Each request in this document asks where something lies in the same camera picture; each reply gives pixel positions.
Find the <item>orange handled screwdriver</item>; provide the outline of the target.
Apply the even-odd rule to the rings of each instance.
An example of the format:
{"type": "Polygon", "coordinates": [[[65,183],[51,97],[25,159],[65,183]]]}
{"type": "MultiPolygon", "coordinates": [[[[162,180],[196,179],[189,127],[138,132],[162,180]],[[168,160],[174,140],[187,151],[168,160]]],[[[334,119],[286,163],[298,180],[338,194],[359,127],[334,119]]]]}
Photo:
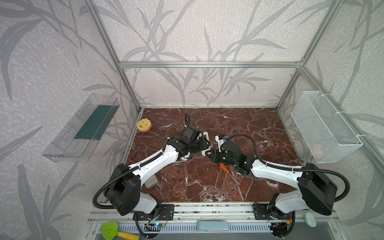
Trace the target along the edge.
{"type": "Polygon", "coordinates": [[[235,183],[238,185],[238,186],[240,186],[240,183],[230,174],[230,171],[225,167],[225,165],[224,164],[219,164],[220,165],[220,168],[228,175],[228,176],[230,176],[234,181],[235,181],[235,183]]]}

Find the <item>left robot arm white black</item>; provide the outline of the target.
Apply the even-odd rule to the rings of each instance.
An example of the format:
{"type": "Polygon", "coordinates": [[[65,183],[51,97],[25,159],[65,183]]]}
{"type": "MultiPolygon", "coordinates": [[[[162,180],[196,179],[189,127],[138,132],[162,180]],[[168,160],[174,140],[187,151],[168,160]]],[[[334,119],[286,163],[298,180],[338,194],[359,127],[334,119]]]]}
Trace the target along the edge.
{"type": "Polygon", "coordinates": [[[163,148],[146,159],[126,166],[118,165],[109,181],[93,197],[93,206],[102,210],[117,210],[121,216],[141,212],[156,218],[161,203],[150,194],[142,192],[144,183],[157,172],[178,160],[188,160],[192,154],[210,149],[208,132],[195,125],[187,126],[179,135],[168,138],[163,148]]]}

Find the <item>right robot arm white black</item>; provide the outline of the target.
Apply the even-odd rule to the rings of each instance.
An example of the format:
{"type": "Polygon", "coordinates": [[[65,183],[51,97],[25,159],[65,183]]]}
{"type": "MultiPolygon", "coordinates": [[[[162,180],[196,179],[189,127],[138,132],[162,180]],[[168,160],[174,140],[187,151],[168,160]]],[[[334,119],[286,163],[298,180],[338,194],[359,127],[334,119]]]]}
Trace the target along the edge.
{"type": "Polygon", "coordinates": [[[259,155],[244,155],[232,141],[208,150],[206,155],[215,164],[235,167],[240,175],[273,180],[295,188],[287,194],[275,195],[270,201],[271,211],[312,210],[329,216],[334,203],[345,198],[351,188],[348,179],[335,171],[319,169],[314,164],[294,167],[266,162],[259,155]]]}

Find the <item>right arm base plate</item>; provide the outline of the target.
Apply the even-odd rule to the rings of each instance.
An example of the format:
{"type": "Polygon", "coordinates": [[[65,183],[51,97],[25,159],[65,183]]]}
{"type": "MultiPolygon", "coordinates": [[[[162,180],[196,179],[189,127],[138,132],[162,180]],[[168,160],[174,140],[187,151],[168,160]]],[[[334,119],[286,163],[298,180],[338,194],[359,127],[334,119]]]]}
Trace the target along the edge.
{"type": "Polygon", "coordinates": [[[252,208],[255,220],[288,221],[292,218],[291,213],[285,214],[275,206],[270,207],[270,204],[255,202],[252,204],[252,208]]]}

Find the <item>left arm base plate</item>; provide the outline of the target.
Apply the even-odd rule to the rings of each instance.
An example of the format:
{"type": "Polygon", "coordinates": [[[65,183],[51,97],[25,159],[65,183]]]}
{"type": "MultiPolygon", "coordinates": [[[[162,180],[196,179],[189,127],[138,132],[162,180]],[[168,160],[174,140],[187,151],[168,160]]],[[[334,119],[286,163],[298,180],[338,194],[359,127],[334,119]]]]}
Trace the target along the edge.
{"type": "Polygon", "coordinates": [[[160,220],[160,221],[171,221],[174,218],[175,205],[173,204],[160,204],[150,213],[136,212],[134,220],[138,221],[149,221],[149,220],[160,220]]]}

